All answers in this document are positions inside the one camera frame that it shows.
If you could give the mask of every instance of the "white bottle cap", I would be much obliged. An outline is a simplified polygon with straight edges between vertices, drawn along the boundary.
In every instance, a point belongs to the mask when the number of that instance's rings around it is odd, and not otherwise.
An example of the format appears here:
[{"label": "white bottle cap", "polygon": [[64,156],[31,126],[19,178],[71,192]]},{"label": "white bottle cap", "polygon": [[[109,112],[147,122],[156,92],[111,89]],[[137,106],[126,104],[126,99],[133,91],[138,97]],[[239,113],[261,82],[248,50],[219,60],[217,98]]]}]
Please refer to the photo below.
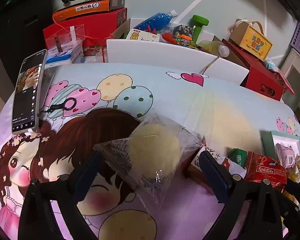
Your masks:
[{"label": "white bottle cap", "polygon": [[171,13],[172,17],[177,17],[178,16],[178,14],[176,13],[175,10],[170,11],[170,13]]},{"label": "white bottle cap", "polygon": [[229,48],[227,46],[219,46],[218,52],[221,57],[228,57],[230,54]]}]

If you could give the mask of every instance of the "cartoon hair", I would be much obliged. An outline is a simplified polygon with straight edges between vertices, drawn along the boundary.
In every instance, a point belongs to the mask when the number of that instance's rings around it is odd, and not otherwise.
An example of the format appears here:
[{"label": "cartoon hair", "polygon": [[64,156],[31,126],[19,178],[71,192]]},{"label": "cartoon hair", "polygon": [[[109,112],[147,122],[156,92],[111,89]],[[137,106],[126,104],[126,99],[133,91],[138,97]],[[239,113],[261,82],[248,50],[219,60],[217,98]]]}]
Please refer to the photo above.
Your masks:
[{"label": "cartoon hair", "polygon": [[[43,170],[52,163],[66,159],[71,155],[69,161],[75,168],[93,152],[93,146],[97,143],[107,142],[120,138],[129,137],[140,121],[130,114],[113,109],[98,108],[90,111],[86,116],[76,117],[64,124],[56,134],[55,139],[47,143],[45,151],[40,151],[43,158],[43,167],[35,165],[39,162],[36,155],[31,164],[31,178],[37,178],[40,182],[48,180],[43,176]],[[100,175],[112,185],[111,177],[116,174],[109,165],[103,161]],[[120,203],[122,203],[133,190],[119,175],[115,177],[115,185],[120,188]]]},{"label": "cartoon hair", "polygon": [[[6,195],[5,186],[11,186],[10,181],[10,171],[9,171],[9,161],[10,158],[18,150],[19,146],[23,142],[32,142],[35,139],[40,139],[39,149],[43,148],[46,144],[46,141],[42,140],[44,137],[52,137],[55,135],[55,131],[51,130],[50,123],[43,121],[39,123],[40,133],[36,136],[26,136],[24,133],[12,137],[5,145],[2,146],[0,151],[0,202],[1,206],[4,207],[5,203],[3,201],[4,196]],[[18,187],[20,193],[25,196],[28,187]]]}]

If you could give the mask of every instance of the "black ring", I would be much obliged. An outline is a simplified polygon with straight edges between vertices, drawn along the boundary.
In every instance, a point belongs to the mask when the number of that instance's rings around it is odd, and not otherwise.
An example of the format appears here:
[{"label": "black ring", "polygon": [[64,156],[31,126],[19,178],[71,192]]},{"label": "black ring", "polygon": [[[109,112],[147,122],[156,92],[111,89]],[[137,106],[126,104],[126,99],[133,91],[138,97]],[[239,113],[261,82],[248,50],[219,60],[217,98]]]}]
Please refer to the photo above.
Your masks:
[{"label": "black ring", "polygon": [[[68,101],[70,101],[70,100],[73,100],[73,101],[74,101],[74,104],[73,104],[73,106],[71,106],[71,107],[69,107],[69,108],[66,108],[66,102],[68,102]],[[65,110],[65,111],[70,111],[70,110],[74,109],[74,107],[76,106],[76,104],[77,104],[77,99],[75,99],[75,98],[67,98],[67,99],[63,102],[63,104],[62,104],[63,110]]]}]

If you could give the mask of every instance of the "blue bottle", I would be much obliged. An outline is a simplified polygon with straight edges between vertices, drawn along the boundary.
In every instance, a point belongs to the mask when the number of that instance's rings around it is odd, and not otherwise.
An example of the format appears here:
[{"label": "blue bottle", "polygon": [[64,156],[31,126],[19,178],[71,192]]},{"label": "blue bottle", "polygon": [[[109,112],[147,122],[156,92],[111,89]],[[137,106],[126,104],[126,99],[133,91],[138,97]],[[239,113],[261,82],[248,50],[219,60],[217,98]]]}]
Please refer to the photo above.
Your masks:
[{"label": "blue bottle", "polygon": [[138,24],[134,29],[141,30],[141,31],[149,31],[148,25],[150,26],[150,31],[154,29],[156,31],[162,30],[166,27],[172,18],[177,17],[178,14],[175,10],[172,10],[168,13],[157,13],[150,18],[146,19],[142,23]]}]

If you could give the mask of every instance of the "cartoon girl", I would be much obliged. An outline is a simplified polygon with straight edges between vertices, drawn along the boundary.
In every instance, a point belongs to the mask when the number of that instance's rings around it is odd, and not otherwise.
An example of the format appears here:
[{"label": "cartoon girl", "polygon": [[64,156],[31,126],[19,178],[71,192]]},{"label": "cartoon girl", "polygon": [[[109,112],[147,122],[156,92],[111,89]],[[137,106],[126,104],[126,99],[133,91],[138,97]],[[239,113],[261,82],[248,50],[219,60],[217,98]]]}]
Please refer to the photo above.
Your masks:
[{"label": "cartoon girl", "polygon": [[[46,149],[40,152],[43,166],[38,165],[40,156],[35,156],[31,164],[31,178],[47,182],[57,180],[62,174],[70,174],[92,153],[95,144],[126,138],[139,123],[128,113],[113,108],[98,108],[86,116],[71,119],[61,127],[55,140],[48,141]],[[128,184],[103,162],[78,208],[84,216],[100,215],[123,202],[132,201],[134,197],[135,193]]]},{"label": "cartoon girl", "polygon": [[40,134],[12,137],[0,151],[0,226],[10,239],[17,239],[19,217],[30,184],[34,156],[55,135],[47,121],[39,123]]}]

